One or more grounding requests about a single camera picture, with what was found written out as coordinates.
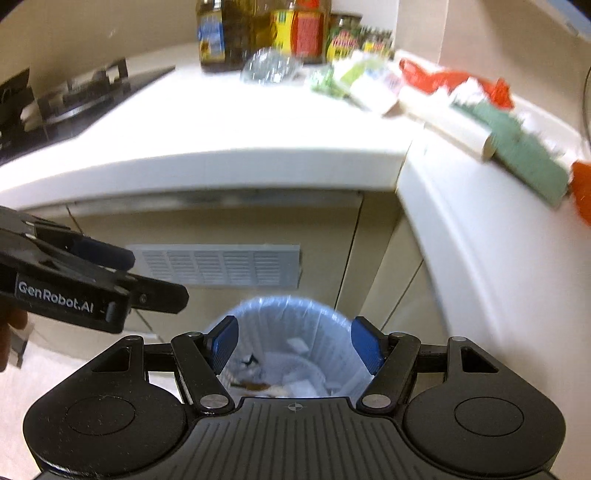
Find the person left hand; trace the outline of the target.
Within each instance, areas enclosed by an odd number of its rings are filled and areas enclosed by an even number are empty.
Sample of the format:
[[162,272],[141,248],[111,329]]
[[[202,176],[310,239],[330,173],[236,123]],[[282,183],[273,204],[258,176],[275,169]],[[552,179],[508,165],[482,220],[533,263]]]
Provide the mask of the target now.
[[11,330],[23,330],[28,323],[27,312],[10,305],[4,299],[0,303],[0,372],[8,364],[11,345]]

